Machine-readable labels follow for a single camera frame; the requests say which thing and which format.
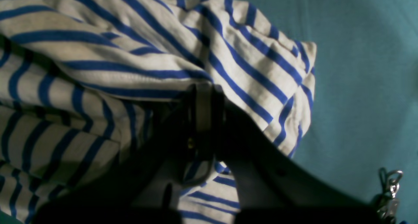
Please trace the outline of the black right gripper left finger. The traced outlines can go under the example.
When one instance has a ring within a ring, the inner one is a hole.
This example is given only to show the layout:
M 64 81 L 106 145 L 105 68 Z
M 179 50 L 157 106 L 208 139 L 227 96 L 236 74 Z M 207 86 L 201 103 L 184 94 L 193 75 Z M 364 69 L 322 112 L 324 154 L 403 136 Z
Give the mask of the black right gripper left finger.
M 184 188 L 209 178 L 215 162 L 215 87 L 190 86 L 151 139 L 117 168 L 43 205 L 34 224 L 182 224 Z

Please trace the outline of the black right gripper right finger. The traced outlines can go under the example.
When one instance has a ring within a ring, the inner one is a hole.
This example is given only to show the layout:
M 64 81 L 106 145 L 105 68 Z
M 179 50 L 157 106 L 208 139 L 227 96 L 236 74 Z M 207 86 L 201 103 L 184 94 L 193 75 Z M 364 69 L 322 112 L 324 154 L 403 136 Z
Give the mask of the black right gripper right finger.
M 231 170 L 235 224 L 381 224 L 377 212 L 315 178 L 282 154 L 216 87 L 216 158 Z

